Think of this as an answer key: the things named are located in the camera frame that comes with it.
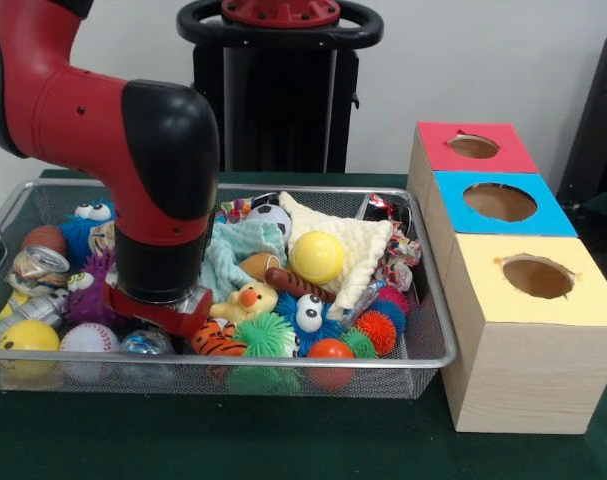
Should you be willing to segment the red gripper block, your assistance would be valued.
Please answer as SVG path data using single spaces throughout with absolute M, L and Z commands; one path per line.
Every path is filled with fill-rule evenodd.
M 170 304 L 145 303 L 127 295 L 114 282 L 104 282 L 104 304 L 125 318 L 156 325 L 168 334 L 192 339 L 209 317 L 213 304 L 210 289 L 198 286 L 185 299 Z

